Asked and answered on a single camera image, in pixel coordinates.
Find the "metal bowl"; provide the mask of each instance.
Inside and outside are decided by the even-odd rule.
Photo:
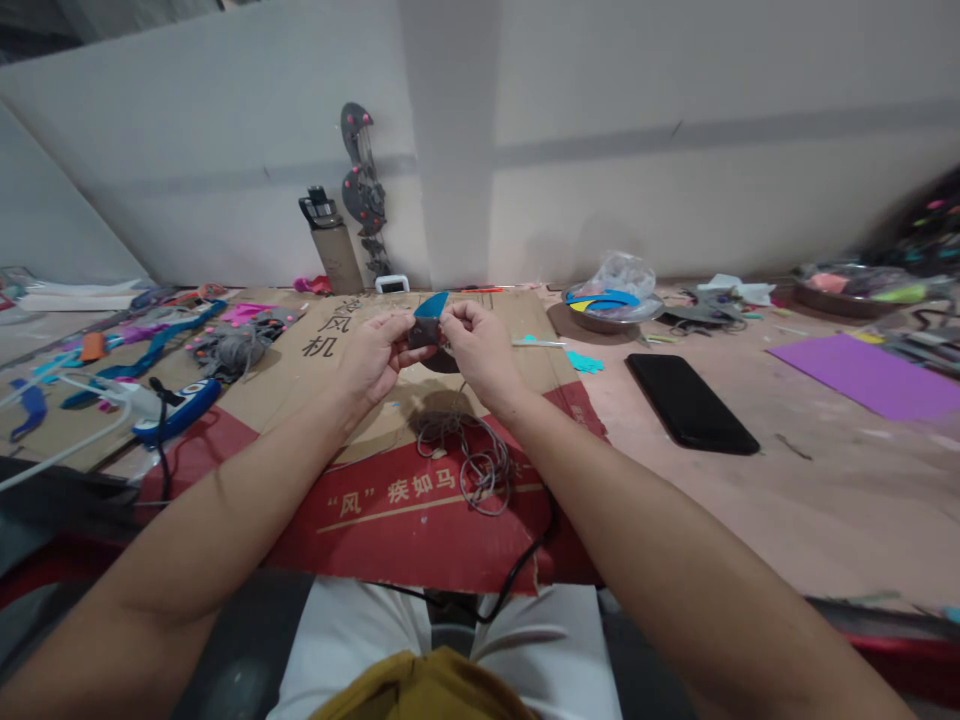
[[[819,272],[832,272],[845,276],[854,275],[857,271],[866,269],[868,269],[866,265],[852,262],[829,263],[817,266]],[[912,303],[885,303],[859,295],[843,295],[840,293],[825,292],[809,287],[798,274],[794,275],[794,279],[796,281],[796,285],[793,286],[794,300],[801,305],[806,305],[809,308],[831,315],[841,315],[843,317],[857,318],[860,320],[874,320],[884,315],[894,313],[897,310],[911,307],[912,305]]]
[[[581,287],[583,287],[583,283],[576,283],[568,287],[561,294],[561,302],[566,305],[567,312],[573,316],[573,321],[584,330],[589,330],[590,332],[601,333],[603,335],[617,335],[619,333],[627,332],[637,327],[642,322],[655,320],[656,318],[660,317],[665,309],[663,300],[658,295],[653,295],[652,297],[660,300],[660,306],[652,313],[644,315],[639,320],[616,320],[612,318],[604,318],[600,317],[599,315],[593,315],[586,310],[583,312],[578,312],[567,305],[566,300],[569,293],[576,294],[579,292]]]

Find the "purple foam sheet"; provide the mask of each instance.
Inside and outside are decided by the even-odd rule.
[[[849,335],[767,352],[887,420],[922,420],[960,410],[960,385]]]

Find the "forearm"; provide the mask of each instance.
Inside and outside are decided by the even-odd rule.
[[[829,698],[909,717],[896,695],[712,515],[534,394],[500,404],[590,557],[651,643],[700,692],[743,713]]]
[[[91,602],[175,622],[217,610],[368,409],[331,388],[227,460],[147,526],[91,590]]]

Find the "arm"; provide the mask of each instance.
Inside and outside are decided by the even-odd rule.
[[[492,313],[463,303],[442,327],[464,377],[520,442],[617,600],[696,695],[737,717],[912,717],[716,518],[528,390]]]
[[[410,313],[358,328],[331,387],[165,509],[0,691],[8,718],[167,717],[217,613],[401,368]]]

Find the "small white device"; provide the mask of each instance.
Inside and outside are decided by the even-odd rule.
[[[410,281],[406,275],[383,275],[377,278],[377,292],[386,295],[393,292],[410,292]]]

